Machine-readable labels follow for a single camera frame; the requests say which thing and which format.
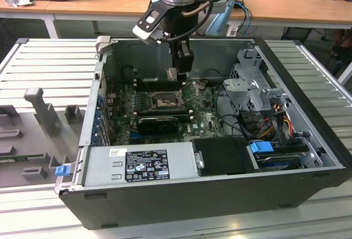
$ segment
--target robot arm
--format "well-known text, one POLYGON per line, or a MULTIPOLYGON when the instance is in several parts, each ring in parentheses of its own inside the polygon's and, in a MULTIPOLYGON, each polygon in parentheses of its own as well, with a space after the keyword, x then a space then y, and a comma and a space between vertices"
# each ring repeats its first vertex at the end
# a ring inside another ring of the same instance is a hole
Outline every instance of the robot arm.
POLYGON ((143 42, 167 42, 172 55, 173 73, 177 80, 185 80, 194 59, 189 46, 189 35, 199 29, 212 13, 219 0, 159 0, 151 3, 144 16, 133 28, 143 42), (198 14, 207 9, 198 22, 198 14))

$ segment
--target white paper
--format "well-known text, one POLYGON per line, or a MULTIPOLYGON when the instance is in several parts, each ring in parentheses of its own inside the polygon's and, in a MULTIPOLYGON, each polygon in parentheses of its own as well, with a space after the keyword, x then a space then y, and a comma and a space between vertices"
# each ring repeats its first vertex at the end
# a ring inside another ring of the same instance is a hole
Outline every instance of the white paper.
POLYGON ((17 8, 18 6, 31 5, 33 2, 30 0, 3 0, 12 7, 17 8))

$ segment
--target electronic component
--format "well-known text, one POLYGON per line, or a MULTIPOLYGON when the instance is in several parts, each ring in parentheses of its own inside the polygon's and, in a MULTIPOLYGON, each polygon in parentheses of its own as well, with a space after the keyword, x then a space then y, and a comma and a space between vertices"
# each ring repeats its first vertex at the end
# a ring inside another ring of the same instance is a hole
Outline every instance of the electronic component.
POLYGON ((157 108, 176 108, 178 101, 175 93, 156 93, 153 103, 157 108))
POLYGON ((255 159, 264 171, 291 170, 301 167, 308 152, 305 145, 286 145, 273 148, 273 152, 256 152, 255 159))
POLYGON ((254 142, 250 145, 250 148, 253 153, 274 152, 273 146, 270 142, 254 142))
POLYGON ((177 118, 142 118, 138 120, 140 134, 173 134, 178 131, 177 118))
POLYGON ((235 175, 254 171, 246 141, 238 137, 194 139, 192 145, 194 152, 202 157, 201 176, 235 175))

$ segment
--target white sticker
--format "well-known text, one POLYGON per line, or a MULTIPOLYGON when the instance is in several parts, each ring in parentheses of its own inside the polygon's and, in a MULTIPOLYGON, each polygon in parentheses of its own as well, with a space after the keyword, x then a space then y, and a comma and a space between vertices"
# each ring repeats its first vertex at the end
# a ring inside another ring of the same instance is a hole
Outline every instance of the white sticker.
POLYGON ((110 156, 125 156, 127 148, 112 148, 110 149, 110 156))
POLYGON ((3 160, 0 160, 0 163, 14 163, 16 162, 16 160, 14 159, 3 159, 3 160))
POLYGON ((159 171, 159 176, 168 175, 169 171, 159 171))

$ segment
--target desk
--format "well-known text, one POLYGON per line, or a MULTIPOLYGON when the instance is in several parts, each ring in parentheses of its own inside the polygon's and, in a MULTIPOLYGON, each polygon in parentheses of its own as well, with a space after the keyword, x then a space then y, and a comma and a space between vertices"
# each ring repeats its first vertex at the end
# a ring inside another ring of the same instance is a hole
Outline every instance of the desk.
MULTIPOLYGON (((244 0, 252 12, 253 25, 306 28, 340 28, 352 26, 352 3, 344 0, 244 0)), ((231 19, 238 19, 235 10, 231 19)))
MULTIPOLYGON (((137 21, 149 0, 68 0, 35 1, 34 6, 12 8, 0 5, 0 17, 44 20, 51 38, 59 38, 55 20, 137 21)), ((252 11, 251 25, 340 28, 352 26, 352 4, 344 0, 245 0, 252 11)), ((243 20, 243 11, 234 10, 233 24, 243 20)))

